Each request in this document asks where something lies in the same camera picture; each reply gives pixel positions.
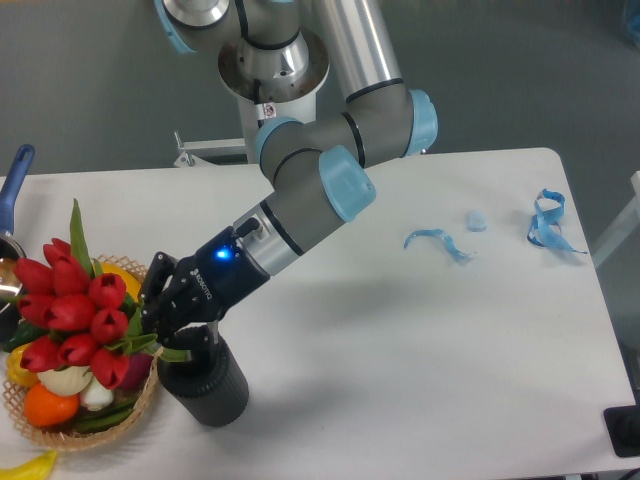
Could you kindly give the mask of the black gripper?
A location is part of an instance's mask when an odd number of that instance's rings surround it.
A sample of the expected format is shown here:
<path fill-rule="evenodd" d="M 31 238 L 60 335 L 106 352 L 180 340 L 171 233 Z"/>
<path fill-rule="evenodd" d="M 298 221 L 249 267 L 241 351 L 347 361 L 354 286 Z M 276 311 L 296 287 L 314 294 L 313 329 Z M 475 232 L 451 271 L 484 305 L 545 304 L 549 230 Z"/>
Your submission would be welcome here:
<path fill-rule="evenodd" d="M 214 321 L 268 280 L 229 226 L 191 256 L 154 255 L 139 292 L 141 318 L 177 362 L 211 363 L 220 344 Z"/>

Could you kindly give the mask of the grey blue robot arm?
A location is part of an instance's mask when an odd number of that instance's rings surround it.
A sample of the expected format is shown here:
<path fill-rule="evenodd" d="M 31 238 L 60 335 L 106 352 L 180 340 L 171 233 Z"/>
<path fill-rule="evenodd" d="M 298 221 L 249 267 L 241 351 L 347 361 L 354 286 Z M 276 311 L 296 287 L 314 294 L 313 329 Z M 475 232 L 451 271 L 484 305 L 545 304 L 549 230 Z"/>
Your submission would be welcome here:
<path fill-rule="evenodd" d="M 353 221 L 375 199 L 368 167 L 429 148 L 438 120 L 429 96 L 402 79 L 374 1 L 316 1 L 321 37 L 302 28 L 295 1 L 159 1 L 180 52 L 199 34 L 219 48 L 227 87 L 251 104 L 248 158 L 272 193 L 230 227 L 176 260 L 155 256 L 141 323 L 168 361 L 218 350 L 226 312 Z"/>

